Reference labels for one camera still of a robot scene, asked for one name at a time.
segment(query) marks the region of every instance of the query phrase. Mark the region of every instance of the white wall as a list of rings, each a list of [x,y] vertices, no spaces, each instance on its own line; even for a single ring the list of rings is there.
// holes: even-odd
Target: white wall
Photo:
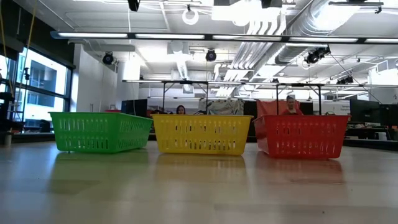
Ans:
[[[118,74],[117,74],[118,81],[116,89],[116,107],[118,109],[121,109],[121,103],[123,100],[136,100],[139,98],[139,83],[122,82],[123,79],[129,79],[129,77],[127,77],[129,74],[136,72],[137,72],[136,68],[132,68],[128,64],[128,62],[119,62]]]
[[[377,73],[376,69],[368,72],[369,82],[372,85],[398,85],[398,70],[385,70]],[[372,88],[369,90],[369,100],[380,101],[383,104],[398,103],[398,89],[397,88]]]
[[[117,74],[75,45],[71,111],[103,112],[116,103]]]

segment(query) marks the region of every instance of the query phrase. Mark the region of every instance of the spotlight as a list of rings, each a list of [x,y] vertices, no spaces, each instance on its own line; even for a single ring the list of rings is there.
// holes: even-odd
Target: spotlight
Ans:
[[[105,65],[112,65],[115,62],[113,52],[105,52],[105,56],[102,58],[102,62],[104,62]]]
[[[213,49],[209,49],[206,54],[206,61],[214,62],[217,58],[217,54]]]
[[[309,52],[305,62],[307,64],[317,63],[319,60],[323,59],[326,55],[330,54],[329,47],[320,47],[313,52]]]
[[[127,0],[129,2],[129,8],[131,11],[133,12],[137,12],[138,11],[138,7],[139,7],[139,2],[141,0]]]

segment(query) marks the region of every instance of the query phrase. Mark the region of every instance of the speaker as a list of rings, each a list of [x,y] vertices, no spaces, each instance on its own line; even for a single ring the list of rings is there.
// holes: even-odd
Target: speaker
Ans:
[[[282,0],[261,0],[261,7],[263,9],[269,7],[282,7]]]

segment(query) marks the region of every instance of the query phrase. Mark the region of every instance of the woman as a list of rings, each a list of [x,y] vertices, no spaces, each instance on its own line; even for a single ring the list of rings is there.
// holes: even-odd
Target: woman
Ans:
[[[177,107],[176,114],[185,114],[185,107],[180,105]]]
[[[300,109],[294,108],[294,99],[291,96],[287,96],[286,103],[287,109],[283,111],[282,115],[304,115]]]

